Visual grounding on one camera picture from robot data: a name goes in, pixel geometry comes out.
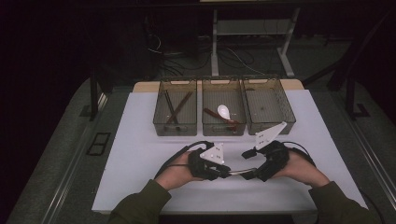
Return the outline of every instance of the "plastic container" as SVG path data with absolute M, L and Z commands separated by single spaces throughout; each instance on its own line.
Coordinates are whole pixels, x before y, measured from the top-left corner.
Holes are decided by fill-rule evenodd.
M 296 118 L 277 76 L 242 76 L 242 80 L 248 133 L 254 135 L 285 121 L 280 134 L 288 134 Z
M 197 80 L 163 78 L 158 90 L 153 124 L 158 136 L 197 134 Z
M 204 136 L 241 136 L 244 134 L 246 113 L 239 77 L 203 77 L 202 94 Z M 230 119 L 233 121 L 219 117 L 219 105 L 228 107 Z

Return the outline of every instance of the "olive green sleeve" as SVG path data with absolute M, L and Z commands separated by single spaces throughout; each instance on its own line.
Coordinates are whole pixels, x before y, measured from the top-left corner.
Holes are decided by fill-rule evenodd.
M 318 209 L 318 218 L 321 223 L 328 224 L 376 224 L 378 220 L 366 208 L 350 200 L 338 187 L 331 182 L 320 188 L 309 190 Z
M 154 180 L 150 180 L 139 193 L 124 198 L 111 212 L 109 224 L 158 223 L 158 216 L 171 195 Z

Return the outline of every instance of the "white table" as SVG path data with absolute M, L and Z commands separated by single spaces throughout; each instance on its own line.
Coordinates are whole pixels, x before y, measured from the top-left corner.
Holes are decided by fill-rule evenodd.
M 334 180 L 350 199 L 367 207 L 346 168 L 309 91 L 286 91 L 297 122 L 290 134 L 276 140 L 303 145 L 318 168 Z M 201 94 L 198 94 L 198 134 L 186 137 L 157 136 L 152 119 L 157 92 L 132 92 L 111 149 L 92 210 L 108 214 L 127 195 L 140 191 L 160 166 L 184 146 L 206 140 L 224 143 L 225 165 L 233 170 L 259 167 L 262 155 L 243 159 L 255 137 L 207 137 L 202 135 Z M 171 191 L 163 214 L 292 214 L 316 211 L 309 187 L 288 178 L 245 180 L 231 176 L 192 182 Z

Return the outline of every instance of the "person's hand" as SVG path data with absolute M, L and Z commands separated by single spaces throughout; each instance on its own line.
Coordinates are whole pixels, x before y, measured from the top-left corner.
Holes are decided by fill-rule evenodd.
M 193 177 L 188 166 L 183 164 L 189 164 L 189 154 L 190 152 L 185 152 L 181 156 L 177 157 L 172 164 L 178 164 L 178 166 L 167 167 L 157 178 L 158 184 L 160 184 L 164 189 L 177 189 L 181 186 L 194 181 L 203 180 L 202 178 Z
M 289 156 L 288 164 L 276 173 L 273 178 L 286 176 L 305 183 L 312 188 L 322 187 L 330 183 L 326 175 L 299 154 L 290 151 Z

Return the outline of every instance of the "black cable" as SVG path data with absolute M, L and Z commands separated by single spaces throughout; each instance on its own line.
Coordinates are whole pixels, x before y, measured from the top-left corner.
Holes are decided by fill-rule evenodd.
M 193 143 L 189 146 L 183 147 L 179 152 L 175 153 L 171 158 L 169 158 L 166 162 L 163 163 L 161 166 L 160 170 L 157 172 L 157 174 L 154 176 L 154 178 L 157 178 L 167 167 L 168 165 L 174 161 L 177 157 L 181 156 L 183 153 L 187 152 L 190 148 L 207 143 L 206 141 L 199 141 L 196 143 Z
M 161 66 L 158 66 L 158 67 L 161 68 L 161 69 L 163 69 L 164 71 L 168 71 L 168 72 L 172 73 L 174 77 L 177 77 L 177 74 L 174 73 L 173 71 L 171 71 L 171 70 L 169 70 L 169 69 L 167 69 L 167 68 L 165 68 L 165 67 L 161 67 Z
M 237 67 L 237 66 L 231 65 L 231 64 L 229 64 L 229 63 L 226 63 L 225 60 L 223 59 L 223 57 L 224 57 L 224 58 L 227 58 L 227 59 L 230 59 L 230 58 L 228 58 L 227 56 L 224 56 L 224 55 L 221 54 L 220 52 L 218 52 L 218 57 L 219 57 L 219 59 L 220 59 L 223 63 L 225 63 L 227 66 L 229 66 L 229 67 L 231 67 L 231 68 L 237 68 L 237 69 L 246 68 L 245 66 Z
M 308 150 L 306 150 L 305 147 L 301 146 L 300 144 L 297 144 L 297 143 L 295 143 L 295 142 L 282 142 L 282 143 L 283 143 L 283 144 L 285 144 L 285 143 L 290 143 L 290 144 L 294 144 L 294 145 L 296 145 L 296 146 L 299 146 L 300 148 L 302 148 L 302 149 L 306 152 L 306 155 L 308 155 L 309 157 L 311 156 L 311 155 L 309 155 Z
M 174 64 L 176 64 L 179 68 L 186 69 L 186 67 L 183 66 L 183 65 L 181 65 L 180 63 L 174 62 L 174 61 L 169 60 L 169 59 L 165 59 L 165 60 L 168 61 L 169 63 L 174 63 Z
M 220 50 L 221 50 L 221 48 L 219 48 L 218 55 L 221 54 L 221 56 L 224 57 L 225 59 L 228 59 L 228 60 L 233 61 L 233 62 L 236 62 L 236 63 L 242 63 L 241 61 L 235 59 L 235 55 L 233 55 L 233 57 L 229 57 L 229 56 L 227 56 L 227 55 L 225 55 L 225 54 L 222 54 L 222 53 L 220 52 Z
M 178 66 L 181 66 L 181 67 L 183 67 L 183 69 L 186 69 L 186 70 L 199 70 L 199 69 L 201 69 L 201 68 L 203 68 L 203 67 L 205 67 L 205 66 L 207 65 L 207 63 L 209 62 L 209 59 L 210 59 L 210 55 L 211 55 L 210 53 L 207 54 L 207 57 L 206 57 L 205 62 L 204 62 L 202 65 L 200 65 L 200 66 L 198 66 L 198 67 L 195 67 L 195 68 L 188 68 L 188 67 L 185 67 L 185 66 L 181 65 L 180 63 L 176 63 L 176 62 L 174 62 L 174 61 L 172 61 L 172 60 L 169 60 L 169 59 L 166 59 L 166 61 L 168 61 L 168 62 L 170 62 L 170 63 L 177 64 Z
M 253 64 L 254 63 L 254 56 L 251 54 L 251 53 L 249 53 L 247 50 L 244 50 L 244 49 L 241 49 L 241 47 L 240 47 L 240 45 L 238 45 L 238 44 L 235 44 L 235 49 L 230 49 L 230 48 L 227 48 L 227 47 L 222 47 L 222 46 L 220 46 L 220 45 L 218 45 L 218 49 L 227 49 L 227 51 L 232 51 L 232 52 L 234 52 L 235 53 L 235 51 L 237 50 L 237 49 L 239 49 L 239 50 L 242 50 L 243 52 L 245 52 L 250 58 L 251 58 L 251 62 L 246 62 L 245 60 L 242 60 L 242 63 L 244 63 L 244 64 Z
M 180 71 L 178 71 L 175 67 L 166 65 L 165 63 L 163 64 L 163 66 L 164 66 L 165 68 L 167 68 L 167 69 L 172 69 L 172 70 L 174 70 L 176 73 L 178 73 L 180 76 L 183 76 L 183 73 L 180 72 Z
M 233 51 L 232 49 L 228 49 L 228 48 L 226 48 L 228 51 L 230 51 L 238 60 L 239 60 L 239 62 L 242 64 L 242 65 L 244 65 L 247 69 L 249 69 L 249 70 L 251 70 L 251 71 L 253 71 L 253 72 L 256 72 L 256 73 L 259 73 L 259 74 L 262 74 L 262 75 L 264 75 L 264 73 L 262 73 L 262 72 L 260 72 L 260 71 L 258 71 L 258 70 L 256 70 L 256 69 L 253 69 L 253 68 L 251 68 L 251 67 L 249 67 L 247 64 L 245 64 L 245 62 L 239 57 L 239 55 L 237 55 L 236 53 L 235 53 L 235 51 Z
M 255 61 L 254 60 L 254 56 L 251 53 L 247 52 L 246 50 L 243 50 L 243 51 L 251 58 L 251 62 L 248 62 L 248 63 L 245 60 L 243 60 L 239 55 L 237 56 L 237 58 L 239 58 L 240 60 L 239 59 L 238 60 L 234 59 L 235 55 L 237 55 L 237 54 L 236 54 L 235 50 L 233 50 L 233 49 L 224 48 L 224 47 L 218 47 L 218 49 L 219 50 L 226 49 L 226 52 L 228 52 L 229 54 L 231 54 L 233 56 L 232 58 L 227 57 L 228 59 L 233 60 L 235 62 L 239 62 L 239 63 L 243 64 L 245 67 L 248 64 L 253 64 L 254 61 Z

